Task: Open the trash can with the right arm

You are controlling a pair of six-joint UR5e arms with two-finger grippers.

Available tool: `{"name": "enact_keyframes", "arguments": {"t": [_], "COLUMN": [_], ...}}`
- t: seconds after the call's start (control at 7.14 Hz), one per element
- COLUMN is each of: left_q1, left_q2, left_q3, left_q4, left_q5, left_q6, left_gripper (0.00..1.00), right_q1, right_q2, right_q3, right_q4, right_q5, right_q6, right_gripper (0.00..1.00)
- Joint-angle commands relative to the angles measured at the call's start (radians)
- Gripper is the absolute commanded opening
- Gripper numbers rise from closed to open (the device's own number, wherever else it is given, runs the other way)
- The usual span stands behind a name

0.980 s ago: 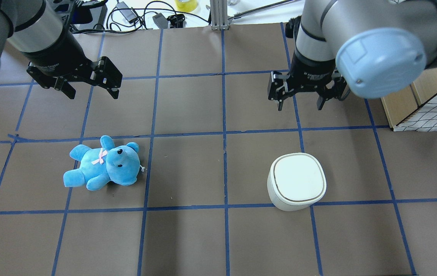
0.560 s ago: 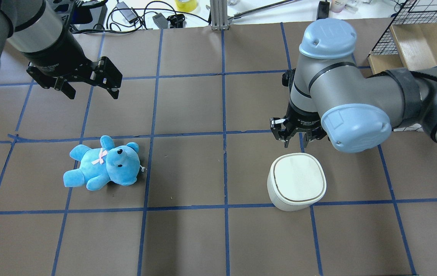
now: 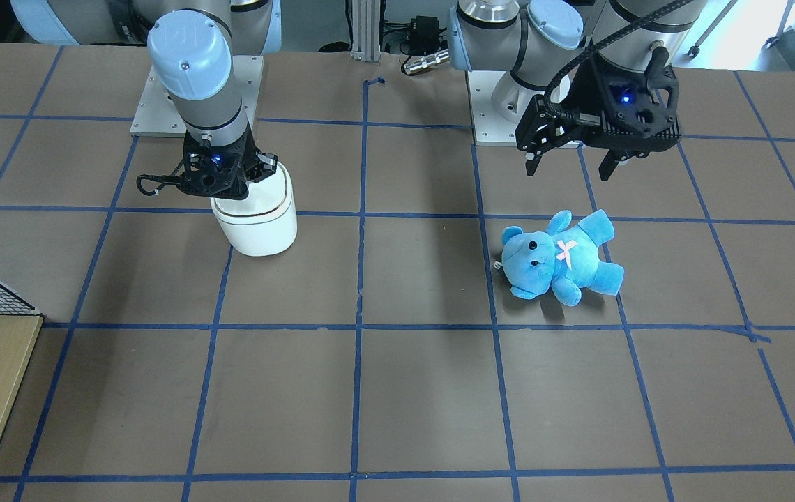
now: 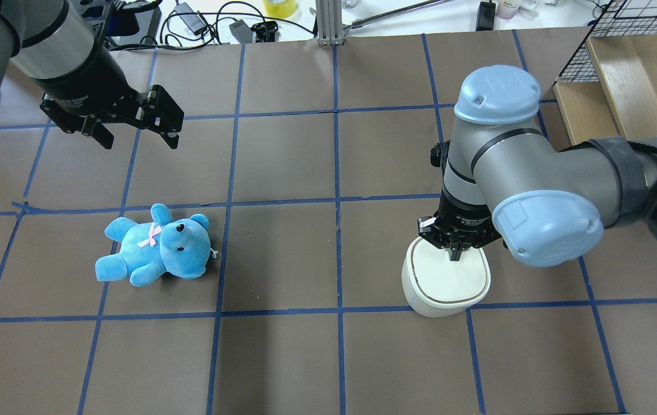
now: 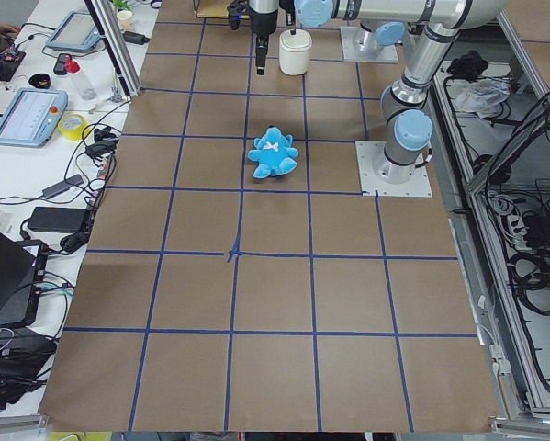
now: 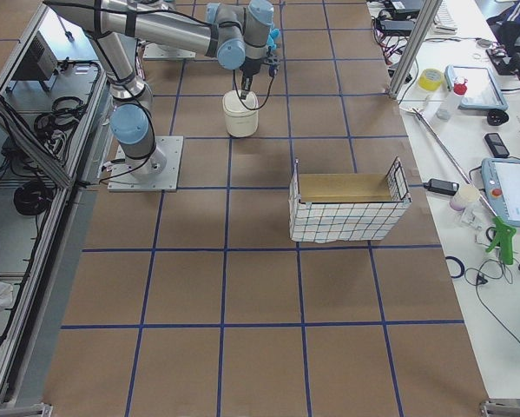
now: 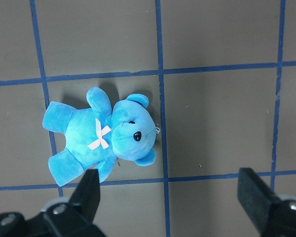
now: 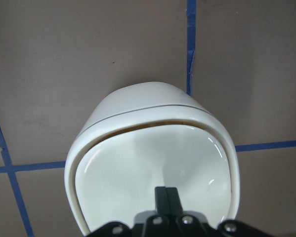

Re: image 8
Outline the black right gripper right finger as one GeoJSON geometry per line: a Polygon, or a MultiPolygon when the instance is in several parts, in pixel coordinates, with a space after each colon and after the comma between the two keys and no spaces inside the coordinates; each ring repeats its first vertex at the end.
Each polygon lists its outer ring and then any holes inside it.
{"type": "Polygon", "coordinates": [[[200,221],[191,212],[184,212],[177,188],[167,188],[171,217],[180,237],[269,237],[270,234],[243,222],[229,219],[216,228],[206,221],[200,221]]]}

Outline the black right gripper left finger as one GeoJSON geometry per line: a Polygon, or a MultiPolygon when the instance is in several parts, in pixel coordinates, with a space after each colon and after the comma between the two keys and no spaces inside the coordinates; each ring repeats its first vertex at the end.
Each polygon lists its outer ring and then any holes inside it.
{"type": "Polygon", "coordinates": [[[109,222],[89,237],[167,237],[168,236],[168,195],[165,187],[155,188],[155,213],[144,223],[136,223],[133,228],[122,222],[109,222]]]}

